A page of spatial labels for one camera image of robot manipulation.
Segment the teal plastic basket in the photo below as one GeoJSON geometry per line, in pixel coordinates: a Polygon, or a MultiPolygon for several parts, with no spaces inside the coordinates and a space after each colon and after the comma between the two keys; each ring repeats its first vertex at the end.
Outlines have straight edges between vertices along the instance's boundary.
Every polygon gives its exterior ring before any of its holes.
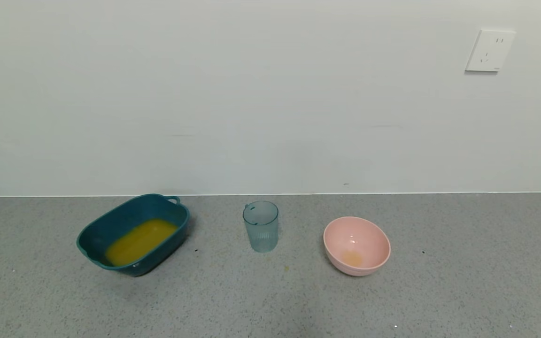
{"type": "Polygon", "coordinates": [[[77,238],[77,247],[85,257],[103,269],[135,277],[146,274],[181,246],[186,238],[189,210],[180,202],[179,197],[159,194],[135,197],[84,228],[77,238]],[[123,266],[112,265],[105,256],[107,248],[138,225],[153,218],[168,221],[178,229],[142,258],[123,266]]]}

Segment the baseboard line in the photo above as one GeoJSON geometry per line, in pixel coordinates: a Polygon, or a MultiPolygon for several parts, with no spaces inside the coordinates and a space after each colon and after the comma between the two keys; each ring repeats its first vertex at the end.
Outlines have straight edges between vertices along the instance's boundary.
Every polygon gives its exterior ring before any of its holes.
{"type": "MultiPolygon", "coordinates": [[[[449,192],[317,192],[290,194],[186,194],[187,196],[282,196],[282,195],[444,195],[444,194],[541,194],[541,191],[449,191],[449,192]]],[[[135,197],[138,195],[0,195],[0,198],[135,197]]]]}

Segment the basket handle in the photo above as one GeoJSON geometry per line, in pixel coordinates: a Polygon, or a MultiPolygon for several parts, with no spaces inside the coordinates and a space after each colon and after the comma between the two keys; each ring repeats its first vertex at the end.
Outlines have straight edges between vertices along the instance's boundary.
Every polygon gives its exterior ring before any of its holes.
{"type": "Polygon", "coordinates": [[[174,200],[176,204],[180,205],[181,204],[181,199],[179,199],[179,197],[176,197],[176,196],[164,196],[165,199],[168,199],[168,200],[174,200]]]}

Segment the bowl rim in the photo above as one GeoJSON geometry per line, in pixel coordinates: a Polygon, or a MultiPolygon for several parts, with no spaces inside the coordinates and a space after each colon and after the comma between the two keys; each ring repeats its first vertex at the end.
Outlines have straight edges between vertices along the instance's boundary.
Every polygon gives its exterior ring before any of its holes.
{"type": "Polygon", "coordinates": [[[325,230],[323,231],[323,244],[325,245],[325,250],[336,260],[336,261],[339,261],[339,263],[343,264],[344,266],[346,267],[349,267],[351,269],[354,269],[354,270],[358,270],[358,271],[369,271],[369,270],[374,270],[374,269],[378,269],[380,267],[382,267],[385,262],[389,259],[389,257],[391,256],[391,243],[389,242],[389,238],[387,237],[387,235],[385,235],[385,232],[377,226],[377,224],[374,224],[373,222],[369,221],[369,220],[365,220],[364,218],[361,218],[361,217],[356,217],[356,216],[343,216],[343,217],[339,217],[339,218],[335,218],[335,220],[332,220],[331,222],[329,222],[329,224],[327,224],[327,226],[325,227],[325,230]],[[344,263],[343,261],[341,261],[341,259],[337,258],[336,255],[334,255],[331,250],[329,250],[329,247],[327,246],[327,240],[326,240],[326,235],[327,235],[327,229],[329,229],[329,227],[331,226],[331,224],[333,224],[335,221],[339,221],[339,220],[343,220],[344,218],[348,219],[348,218],[356,218],[358,220],[363,220],[367,223],[369,223],[369,225],[372,225],[374,227],[376,227],[377,229],[379,229],[379,231],[381,231],[381,233],[384,235],[385,237],[385,240],[387,240],[387,246],[388,246],[388,252],[387,252],[387,257],[385,257],[385,259],[378,265],[375,265],[374,267],[370,267],[370,268],[361,268],[361,267],[354,267],[350,264],[347,264],[347,263],[344,263]]]}

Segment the orange juice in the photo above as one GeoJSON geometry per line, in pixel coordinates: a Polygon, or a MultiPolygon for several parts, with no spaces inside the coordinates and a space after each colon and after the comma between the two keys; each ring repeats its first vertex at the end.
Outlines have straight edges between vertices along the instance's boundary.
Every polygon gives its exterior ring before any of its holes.
{"type": "Polygon", "coordinates": [[[341,256],[341,261],[352,267],[359,268],[363,264],[363,257],[354,250],[346,250],[341,256]]]}
{"type": "Polygon", "coordinates": [[[116,267],[133,263],[170,237],[177,229],[176,225],[161,218],[143,222],[112,243],[106,250],[106,258],[116,267]]]}

